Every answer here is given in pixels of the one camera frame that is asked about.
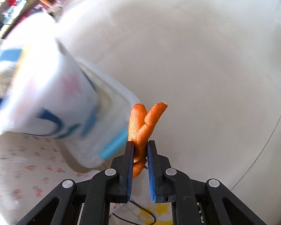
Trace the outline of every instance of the yellow star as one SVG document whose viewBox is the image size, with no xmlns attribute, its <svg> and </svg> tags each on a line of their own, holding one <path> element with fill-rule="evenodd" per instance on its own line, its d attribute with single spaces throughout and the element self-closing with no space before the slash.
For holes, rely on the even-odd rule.
<svg viewBox="0 0 281 225">
<path fill-rule="evenodd" d="M 152 224 L 151 220 L 145 220 L 145 224 L 149 225 Z M 156 221 L 154 225 L 173 225 L 173 221 Z"/>
<path fill-rule="evenodd" d="M 148 220 L 148 221 L 150 221 L 149 220 L 149 217 L 151 216 L 148 212 L 146 212 L 146 211 L 144 211 L 144 210 L 142 210 L 142 209 L 140 209 L 140 214 L 139 214 L 139 216 L 140 217 L 144 217 L 146 220 Z"/>
<path fill-rule="evenodd" d="M 157 207 L 154 209 L 154 211 L 158 212 L 158 216 L 160 217 L 162 214 L 170 214 L 168 211 L 169 203 L 165 203 L 164 205 L 162 203 L 158 203 Z"/>
</svg>

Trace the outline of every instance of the red object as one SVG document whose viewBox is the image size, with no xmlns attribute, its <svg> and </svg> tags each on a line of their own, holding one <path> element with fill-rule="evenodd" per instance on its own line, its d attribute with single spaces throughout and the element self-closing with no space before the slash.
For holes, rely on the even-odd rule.
<svg viewBox="0 0 281 225">
<path fill-rule="evenodd" d="M 17 5 L 17 2 L 16 2 L 17 0 L 8 0 L 8 4 L 10 5 L 10 6 L 15 6 L 15 5 Z"/>
<path fill-rule="evenodd" d="M 35 193 L 35 196 L 36 196 L 36 197 L 41 197 L 41 196 L 42 196 L 42 193 L 43 193 L 43 190 L 42 190 L 42 189 L 37 189 L 37 190 L 36 190 L 36 193 Z"/>
</svg>

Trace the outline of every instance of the floor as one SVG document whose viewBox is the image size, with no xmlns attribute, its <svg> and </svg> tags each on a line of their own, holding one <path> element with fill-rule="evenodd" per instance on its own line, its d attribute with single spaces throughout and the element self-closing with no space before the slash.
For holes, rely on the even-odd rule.
<svg viewBox="0 0 281 225">
<path fill-rule="evenodd" d="M 174 168 L 281 224 L 281 0 L 78 0 L 57 28 L 147 108 L 168 104 L 152 139 Z"/>
</svg>

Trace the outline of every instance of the black cable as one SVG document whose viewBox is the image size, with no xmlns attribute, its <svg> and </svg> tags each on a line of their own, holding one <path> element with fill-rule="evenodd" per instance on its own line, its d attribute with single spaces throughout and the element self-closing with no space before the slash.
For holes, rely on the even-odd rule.
<svg viewBox="0 0 281 225">
<path fill-rule="evenodd" d="M 156 223 L 156 217 L 154 216 L 153 213 L 151 213 L 149 210 L 147 210 L 146 208 L 142 207 L 141 205 L 137 204 L 137 203 L 134 202 L 134 200 L 132 200 L 132 199 L 130 199 L 130 202 L 131 202 L 132 204 L 136 205 L 138 208 L 142 209 L 143 211 L 149 213 L 149 214 L 153 217 L 154 221 L 153 221 L 151 224 L 149 224 L 149 225 L 153 225 L 153 224 Z M 138 224 L 138 223 L 134 223 L 134 222 L 128 221 L 128 220 L 126 220 L 126 219 L 124 219 L 124 218 L 121 218 L 121 217 L 115 215 L 114 213 L 111 214 L 111 215 L 114 215 L 116 218 L 118 218 L 118 219 L 120 219 L 120 220 L 122 220 L 122 221 L 128 222 L 128 223 L 134 224 L 134 225 L 142 225 L 142 224 Z"/>
</svg>

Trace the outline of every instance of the white plastic container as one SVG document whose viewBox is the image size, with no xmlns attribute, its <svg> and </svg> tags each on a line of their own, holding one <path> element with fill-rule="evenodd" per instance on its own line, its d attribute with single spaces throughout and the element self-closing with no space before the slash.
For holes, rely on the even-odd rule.
<svg viewBox="0 0 281 225">
<path fill-rule="evenodd" d="M 125 146 L 130 111 L 139 100 L 91 62 L 76 62 L 54 32 L 55 21 L 49 15 L 35 14 L 6 39 L 8 47 L 13 41 L 22 50 L 27 42 L 32 46 L 19 71 L 22 75 L 0 104 L 0 134 L 58 139 L 82 166 L 97 167 Z"/>
<path fill-rule="evenodd" d="M 49 24 L 46 29 L 52 28 L 54 20 L 48 16 L 33 15 L 15 30 L 27 32 L 26 24 L 34 23 L 35 17 Z M 13 47 L 12 39 L 7 38 L 0 47 L 0 65 L 14 63 L 18 68 L 0 103 L 0 134 L 12 131 L 57 139 L 85 137 L 96 121 L 98 107 L 92 82 L 55 40 L 51 29 L 29 38 L 22 48 L 18 38 L 14 38 L 17 47 Z M 14 48 L 21 51 L 17 59 L 11 57 Z"/>
<path fill-rule="evenodd" d="M 98 93 L 97 121 L 84 139 L 63 140 L 73 157 L 84 167 L 97 167 L 123 148 L 128 139 L 131 109 L 139 99 L 119 82 L 83 60 L 79 64 Z"/>
</svg>

